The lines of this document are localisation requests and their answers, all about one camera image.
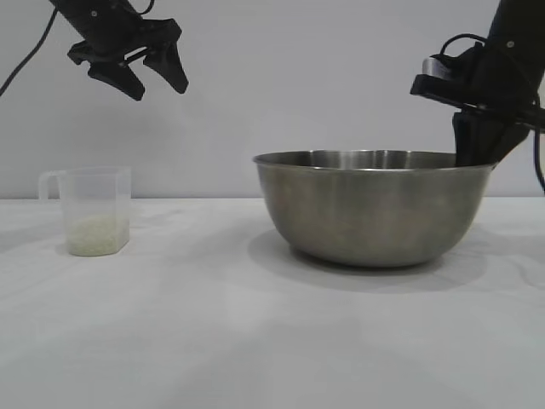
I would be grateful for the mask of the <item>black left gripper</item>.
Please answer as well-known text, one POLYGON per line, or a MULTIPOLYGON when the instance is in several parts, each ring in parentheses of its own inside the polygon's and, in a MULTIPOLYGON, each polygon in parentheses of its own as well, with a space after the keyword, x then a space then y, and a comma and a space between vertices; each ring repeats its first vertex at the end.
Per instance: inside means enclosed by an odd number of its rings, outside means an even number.
POLYGON ((146 51, 143 64, 161 76, 177 93, 189 85, 177 41, 181 28, 173 19, 149 20, 128 1, 53 1, 55 9, 83 41, 72 45, 68 57, 77 65, 91 63, 88 75, 140 101, 145 87, 127 66, 125 56, 146 51))

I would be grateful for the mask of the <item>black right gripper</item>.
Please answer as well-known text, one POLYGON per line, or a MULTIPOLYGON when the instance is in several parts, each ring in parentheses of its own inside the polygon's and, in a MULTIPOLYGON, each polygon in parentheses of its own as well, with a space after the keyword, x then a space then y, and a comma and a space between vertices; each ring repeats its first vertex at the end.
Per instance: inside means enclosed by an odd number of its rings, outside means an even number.
MULTIPOLYGON (((501 1, 486 37, 461 33, 484 48, 478 55, 468 84, 508 110, 532 111, 544 125, 536 101, 544 77, 544 2, 501 1)), ((456 165, 499 164, 529 135, 523 124, 504 127, 496 136, 496 121, 457 112, 452 118, 456 165)))

